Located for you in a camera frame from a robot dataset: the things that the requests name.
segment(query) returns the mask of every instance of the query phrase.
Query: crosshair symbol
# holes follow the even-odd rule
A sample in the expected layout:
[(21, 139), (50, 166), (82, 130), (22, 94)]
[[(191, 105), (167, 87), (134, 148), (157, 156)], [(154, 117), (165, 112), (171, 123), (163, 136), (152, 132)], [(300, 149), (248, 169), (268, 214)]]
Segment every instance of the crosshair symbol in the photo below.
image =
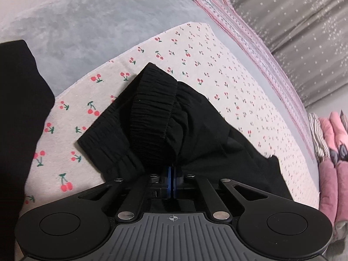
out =
[(170, 219), (171, 221), (176, 221), (177, 219), (180, 219), (180, 218), (178, 218), (177, 216), (170, 216), (169, 218), (167, 218), (167, 219)]

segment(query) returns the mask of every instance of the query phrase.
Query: black cloth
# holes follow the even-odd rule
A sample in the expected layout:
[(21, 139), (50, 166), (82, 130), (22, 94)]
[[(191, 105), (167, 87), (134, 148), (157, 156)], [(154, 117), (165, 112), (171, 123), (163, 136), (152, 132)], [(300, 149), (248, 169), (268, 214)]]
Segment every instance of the black cloth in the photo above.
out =
[(277, 157), (262, 156), (205, 96), (151, 63), (78, 144), (106, 181), (177, 165), (213, 184), (230, 178), (292, 199)]
[(24, 185), (54, 95), (23, 40), (0, 44), (0, 260), (14, 259)]

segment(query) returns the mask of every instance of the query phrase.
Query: gray bed sheet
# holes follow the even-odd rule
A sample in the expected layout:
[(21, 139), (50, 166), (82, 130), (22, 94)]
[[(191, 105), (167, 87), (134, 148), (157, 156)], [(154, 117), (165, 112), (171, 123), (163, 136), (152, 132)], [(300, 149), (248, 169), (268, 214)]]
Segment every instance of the gray bed sheet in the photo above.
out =
[(216, 37), (260, 84), (295, 137), (319, 190), (317, 163), (311, 159), (268, 81), (240, 47), (192, 0), (56, 0), (0, 23), (0, 42), (24, 39), (40, 74), (57, 96), (104, 62), (185, 22), (208, 23)]

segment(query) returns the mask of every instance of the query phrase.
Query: gray ribbed plate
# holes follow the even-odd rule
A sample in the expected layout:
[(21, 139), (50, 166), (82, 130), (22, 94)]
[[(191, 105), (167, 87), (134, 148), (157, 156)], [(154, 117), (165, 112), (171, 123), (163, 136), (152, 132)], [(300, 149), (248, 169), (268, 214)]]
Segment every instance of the gray ribbed plate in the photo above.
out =
[[(26, 257), (23, 261), (34, 261)], [(99, 249), (76, 261), (270, 261), (244, 246), (233, 230), (202, 213), (145, 213), (119, 225)], [(311, 261), (323, 261), (317, 256)]]

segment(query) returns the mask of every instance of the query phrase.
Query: curtain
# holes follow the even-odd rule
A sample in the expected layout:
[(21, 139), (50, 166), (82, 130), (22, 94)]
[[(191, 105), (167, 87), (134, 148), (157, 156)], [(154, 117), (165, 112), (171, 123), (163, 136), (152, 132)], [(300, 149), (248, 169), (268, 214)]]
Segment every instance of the curtain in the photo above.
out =
[(348, 83), (348, 0), (231, 0), (305, 106)]

